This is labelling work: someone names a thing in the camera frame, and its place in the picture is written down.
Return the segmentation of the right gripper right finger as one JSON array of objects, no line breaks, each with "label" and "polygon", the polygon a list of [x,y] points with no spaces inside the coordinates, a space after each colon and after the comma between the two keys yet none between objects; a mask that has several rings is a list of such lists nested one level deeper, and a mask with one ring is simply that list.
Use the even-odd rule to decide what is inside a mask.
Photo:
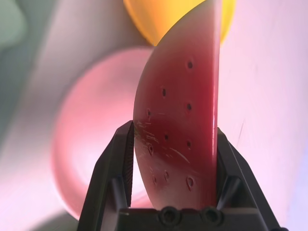
[{"label": "right gripper right finger", "polygon": [[223,231],[280,231],[247,161],[219,130],[217,142],[217,209]]}]

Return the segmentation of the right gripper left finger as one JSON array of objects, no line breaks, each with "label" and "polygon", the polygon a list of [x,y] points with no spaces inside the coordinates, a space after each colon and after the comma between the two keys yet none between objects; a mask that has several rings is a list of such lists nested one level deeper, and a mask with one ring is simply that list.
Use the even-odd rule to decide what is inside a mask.
[{"label": "right gripper left finger", "polygon": [[119,211],[131,205],[134,126],[119,127],[95,164],[78,231],[114,231]]}]

